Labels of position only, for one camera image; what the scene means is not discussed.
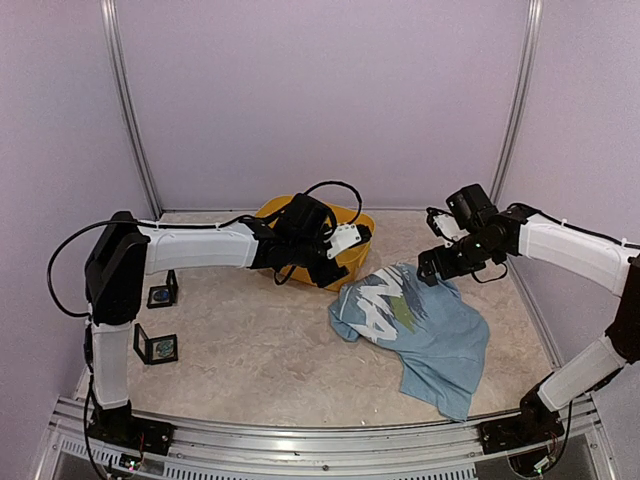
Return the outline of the yellow plastic basket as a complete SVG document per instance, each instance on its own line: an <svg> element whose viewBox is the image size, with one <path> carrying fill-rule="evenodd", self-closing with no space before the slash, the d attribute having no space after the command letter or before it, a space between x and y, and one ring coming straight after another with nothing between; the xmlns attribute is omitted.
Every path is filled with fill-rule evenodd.
<svg viewBox="0 0 640 480"><path fill-rule="evenodd" d="M255 212L255 216L267 217L268 215L283 208L292 198L293 198L292 195L283 195L283 196L274 197L273 199L268 200L259 210L257 210ZM354 209L350 209L347 207L343 207L343 206L339 206L331 203L328 203L328 206L331 208L331 210L335 214L339 225L346 224L357 213L357 211ZM368 241L361 245L353 246L347 250L344 250L340 254L338 254L335 257L335 260L337 261L338 266L346 267L348 270L348 273L345 277L325 287L325 290L328 290L330 292L338 292L344 284L355 281L359 270L363 266L368 256L370 247L371 247L371 241ZM291 280L308 284L308 285L312 284L311 277L308 273L308 270L302 267L296 268L295 272L291 276Z"/></svg>

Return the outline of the light blue printed t-shirt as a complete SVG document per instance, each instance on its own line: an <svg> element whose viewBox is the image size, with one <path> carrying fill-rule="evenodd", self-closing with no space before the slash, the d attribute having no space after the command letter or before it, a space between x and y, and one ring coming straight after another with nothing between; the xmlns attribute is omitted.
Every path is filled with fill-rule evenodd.
<svg viewBox="0 0 640 480"><path fill-rule="evenodd" d="M328 317L343 340L364 338L397 354L401 393L450 420L468 418L490 331L454 283L438 278L428 286L414 265L393 264L343 285Z"/></svg>

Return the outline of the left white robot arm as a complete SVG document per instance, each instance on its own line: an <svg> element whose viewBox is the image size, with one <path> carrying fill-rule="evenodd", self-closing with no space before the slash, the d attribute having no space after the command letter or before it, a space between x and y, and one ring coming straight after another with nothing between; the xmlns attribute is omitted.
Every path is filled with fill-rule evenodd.
<svg viewBox="0 0 640 480"><path fill-rule="evenodd" d="M91 324L92 392L103 409L102 430L121 445L140 434L130 403L127 348L142 305L144 279L158 272L236 267L288 272L306 270L311 283L327 288L350 274L340 254L370 242L371 226L353 217L339 221L332 208L298 193L265 216L241 215L216 224L163 224L116 213L85 264Z"/></svg>

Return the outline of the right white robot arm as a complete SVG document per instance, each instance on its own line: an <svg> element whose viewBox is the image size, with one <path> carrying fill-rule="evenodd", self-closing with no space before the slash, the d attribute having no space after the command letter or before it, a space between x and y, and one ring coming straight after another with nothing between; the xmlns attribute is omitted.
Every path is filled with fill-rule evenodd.
<svg viewBox="0 0 640 480"><path fill-rule="evenodd" d="M533 389L533 405L513 419L511 433L535 442L557 412L639 361L639 248L627 240L572 225L521 202L504 209L479 184L451 194L442 208L430 206L426 223L440 244L420 253L418 277L429 286L440 280L478 278L489 264L531 261L553 284L560 277L584 286L604 301L600 331L592 341Z"/></svg>

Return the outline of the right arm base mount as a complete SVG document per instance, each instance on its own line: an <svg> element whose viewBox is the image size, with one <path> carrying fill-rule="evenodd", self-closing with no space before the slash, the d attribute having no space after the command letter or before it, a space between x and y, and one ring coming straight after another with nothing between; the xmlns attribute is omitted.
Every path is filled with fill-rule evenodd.
<svg viewBox="0 0 640 480"><path fill-rule="evenodd" d="M534 389L529 391L519 404L515 416L480 423L477 427L479 440L485 455L509 452L543 443L540 448L508 456L511 470L522 479L542 479L564 455L571 427L573 402L569 402L567 426L560 414L551 411Z"/></svg>

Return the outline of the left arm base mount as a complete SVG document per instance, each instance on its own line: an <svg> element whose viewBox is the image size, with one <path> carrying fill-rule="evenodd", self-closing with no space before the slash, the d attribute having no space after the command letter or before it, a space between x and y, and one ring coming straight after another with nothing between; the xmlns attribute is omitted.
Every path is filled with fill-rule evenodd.
<svg viewBox="0 0 640 480"><path fill-rule="evenodd" d="M131 402L113 409L96 407L88 426L90 438L162 456L168 455L174 432L171 423L135 416Z"/></svg>

